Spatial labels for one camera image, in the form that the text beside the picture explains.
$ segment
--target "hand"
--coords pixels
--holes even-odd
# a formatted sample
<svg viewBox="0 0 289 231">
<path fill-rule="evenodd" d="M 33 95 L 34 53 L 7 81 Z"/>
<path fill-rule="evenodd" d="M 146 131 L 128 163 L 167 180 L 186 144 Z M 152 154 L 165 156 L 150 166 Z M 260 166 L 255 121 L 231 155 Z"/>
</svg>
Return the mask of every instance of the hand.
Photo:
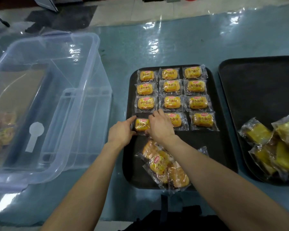
<svg viewBox="0 0 289 231">
<path fill-rule="evenodd" d="M 149 134 L 157 143 L 164 145 L 170 137 L 175 135 L 170 118 L 162 109 L 154 111 L 153 115 L 149 116 L 149 121 L 150 129 L 145 133 Z"/>
<path fill-rule="evenodd" d="M 135 121 L 136 116 L 132 116 L 124 122 L 117 122 L 109 129 L 108 143 L 118 144 L 123 148 L 129 144 L 131 137 L 136 135 L 135 131 L 131 131 L 130 125 Z"/>
</svg>

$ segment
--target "person's right hand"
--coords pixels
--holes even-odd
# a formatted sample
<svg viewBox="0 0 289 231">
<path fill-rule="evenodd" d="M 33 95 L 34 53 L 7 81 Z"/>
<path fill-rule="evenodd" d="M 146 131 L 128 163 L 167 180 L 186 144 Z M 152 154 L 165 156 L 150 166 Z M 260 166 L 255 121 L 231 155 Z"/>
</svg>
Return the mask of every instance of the person's right hand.
<svg viewBox="0 0 289 231">
<path fill-rule="evenodd" d="M 149 116 L 150 129 L 145 131 L 157 143 L 163 145 L 167 140 L 174 136 L 174 129 L 170 118 L 162 109 L 154 111 L 153 115 Z"/>
</svg>

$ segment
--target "red logo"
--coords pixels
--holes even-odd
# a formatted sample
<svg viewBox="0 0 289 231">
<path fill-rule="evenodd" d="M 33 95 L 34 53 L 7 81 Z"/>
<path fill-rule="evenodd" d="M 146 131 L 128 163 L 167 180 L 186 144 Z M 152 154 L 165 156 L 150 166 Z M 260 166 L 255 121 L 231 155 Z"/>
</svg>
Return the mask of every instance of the red logo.
<svg viewBox="0 0 289 231">
<path fill-rule="evenodd" d="M 158 163 L 158 161 L 160 160 L 160 156 L 158 155 L 157 157 L 154 158 L 154 163 Z"/>
</svg>

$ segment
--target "person's left hand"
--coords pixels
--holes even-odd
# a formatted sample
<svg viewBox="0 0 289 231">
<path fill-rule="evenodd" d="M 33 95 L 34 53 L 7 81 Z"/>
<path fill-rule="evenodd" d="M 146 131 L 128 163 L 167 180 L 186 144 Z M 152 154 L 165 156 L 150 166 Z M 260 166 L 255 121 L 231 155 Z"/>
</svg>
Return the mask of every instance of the person's left hand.
<svg viewBox="0 0 289 231">
<path fill-rule="evenodd" d="M 130 125 L 135 121 L 136 116 L 132 116 L 124 122 L 117 122 L 109 129 L 108 143 L 117 144 L 123 148 L 129 144 L 131 137 L 136 135 L 135 131 L 131 131 Z"/>
</svg>

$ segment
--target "black tray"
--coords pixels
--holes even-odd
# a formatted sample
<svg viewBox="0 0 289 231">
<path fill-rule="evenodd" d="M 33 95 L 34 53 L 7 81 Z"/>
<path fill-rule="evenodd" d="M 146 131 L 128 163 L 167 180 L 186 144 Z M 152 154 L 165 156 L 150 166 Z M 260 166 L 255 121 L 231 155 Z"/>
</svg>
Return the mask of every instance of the black tray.
<svg viewBox="0 0 289 231">
<path fill-rule="evenodd" d="M 182 67 L 199 66 L 199 65 L 180 65 L 180 66 L 162 66 L 166 68 L 178 68 L 179 77 L 183 78 Z M 158 70 L 159 67 L 146 67 L 139 70 Z M 219 97 L 216 91 L 216 86 L 210 70 L 208 70 L 207 92 L 211 97 L 213 109 L 219 132 L 201 130 L 201 131 L 176 131 L 176 134 L 192 147 L 198 149 L 202 146 L 207 146 L 208 153 L 212 159 L 237 172 L 238 166 L 233 153 L 233 148 L 230 142 L 229 132 L 226 127 L 225 117 L 222 112 Z M 126 118 L 133 115 L 137 117 L 147 118 L 151 113 L 135 113 L 134 101 L 136 97 L 137 71 L 135 71 L 129 80 L 129 91 L 127 101 Z M 123 153 L 123 174 L 131 185 L 142 189 L 158 189 L 158 185 L 153 181 L 150 175 L 142 167 L 145 162 L 139 157 L 135 157 L 137 152 L 142 151 L 147 143 L 148 138 L 145 136 L 134 136 L 131 142 L 124 148 Z M 189 190 L 195 190 L 194 187 L 189 187 Z"/>
<path fill-rule="evenodd" d="M 235 130 L 256 117 L 266 127 L 289 114 L 289 56 L 238 58 L 219 65 L 228 107 Z M 248 151 L 251 147 L 237 134 L 247 168 L 260 181 L 289 185 L 277 175 L 267 179 Z"/>
</svg>

